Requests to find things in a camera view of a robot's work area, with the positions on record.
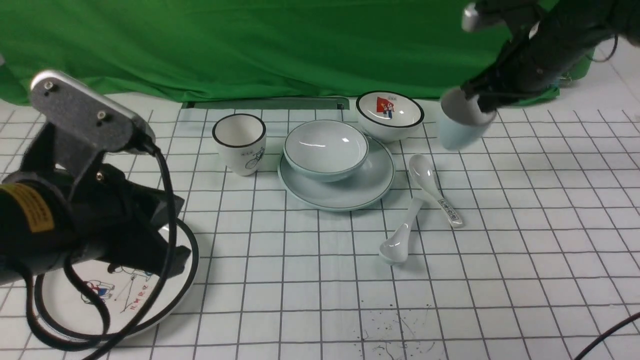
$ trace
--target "saucer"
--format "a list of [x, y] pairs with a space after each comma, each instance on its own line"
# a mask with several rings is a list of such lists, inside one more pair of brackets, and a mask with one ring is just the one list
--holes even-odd
[[[168, 239], [168, 226], [164, 226], [159, 232], [165, 240]], [[129, 336], [153, 328], [180, 304], [189, 291], [200, 256], [195, 236], [178, 219], [177, 246], [181, 245], [191, 250], [184, 266], [185, 271], [166, 281], [154, 305]], [[76, 264], [74, 270], [100, 295], [109, 309], [111, 327], [105, 340], [127, 325], [145, 303], [158, 280], [158, 276], [151, 273], [97, 260]], [[87, 340], [102, 334], [102, 320], [95, 306], [71, 285], [62, 269], [47, 273], [42, 287], [36, 284], [35, 299], [43, 322], [61, 335]]]
[[371, 206], [391, 189], [396, 167], [391, 152], [384, 145], [369, 137], [367, 140], [369, 155], [346, 179], [333, 183], [311, 180], [295, 171], [284, 155], [278, 165], [278, 176], [291, 195], [315, 209], [353, 211]]

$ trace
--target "table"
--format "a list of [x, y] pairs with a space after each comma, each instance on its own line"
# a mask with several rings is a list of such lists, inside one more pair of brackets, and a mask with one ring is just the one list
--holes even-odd
[[[108, 359], [564, 360], [640, 311], [636, 113], [505, 109], [481, 141], [449, 152], [435, 137], [437, 104], [420, 104], [424, 128], [388, 145], [392, 190], [352, 213], [307, 208], [275, 172], [288, 131], [314, 119], [353, 122], [352, 111], [138, 110], [187, 200], [180, 216], [196, 233], [200, 268], [172, 315]], [[214, 149], [213, 124], [233, 112], [267, 124], [253, 176], [226, 172]], [[43, 122], [31, 108], [0, 108], [0, 173], [17, 168]], [[389, 267], [377, 248], [417, 190], [405, 170], [417, 153], [430, 155], [466, 226], [452, 231], [426, 206], [409, 260]], [[160, 185], [149, 156], [107, 161], [131, 181]], [[0, 358], [84, 357], [30, 335], [23, 286], [0, 287]], [[639, 340], [628, 326], [590, 359], [632, 359]]]

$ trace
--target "white cup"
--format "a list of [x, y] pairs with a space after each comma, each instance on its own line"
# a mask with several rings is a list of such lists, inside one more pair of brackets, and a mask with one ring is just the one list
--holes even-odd
[[480, 139], [491, 126], [496, 112], [483, 113], [477, 96], [467, 100], [461, 88], [453, 88], [440, 98], [438, 137], [447, 150], [460, 150]]
[[229, 170], [240, 176], [258, 170], [267, 144], [266, 132], [264, 122], [249, 114], [223, 117], [211, 130], [220, 158]]

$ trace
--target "green backdrop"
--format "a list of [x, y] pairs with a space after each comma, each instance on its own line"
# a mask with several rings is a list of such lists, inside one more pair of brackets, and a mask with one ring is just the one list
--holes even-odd
[[439, 97], [508, 37], [505, 28], [463, 32], [468, 2], [0, 1], [0, 98], [26, 103], [45, 68], [105, 94], [181, 102], [370, 90]]

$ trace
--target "white spoon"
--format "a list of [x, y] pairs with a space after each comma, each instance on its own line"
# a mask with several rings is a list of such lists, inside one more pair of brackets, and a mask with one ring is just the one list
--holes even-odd
[[406, 211], [404, 223], [398, 227], [389, 239], [380, 245], [380, 257], [386, 263], [390, 265], [404, 263], [409, 257], [409, 235], [411, 235], [415, 217], [423, 204], [424, 201], [422, 199], [414, 197], [411, 200], [409, 209]]
[[409, 159], [409, 174], [424, 190], [423, 194], [427, 199], [437, 202], [440, 208], [442, 208], [442, 211], [447, 215], [447, 220], [451, 224], [451, 227], [461, 227], [463, 225], [458, 213], [453, 210], [438, 190], [436, 174], [431, 169], [429, 158], [422, 154], [413, 155], [411, 159]]

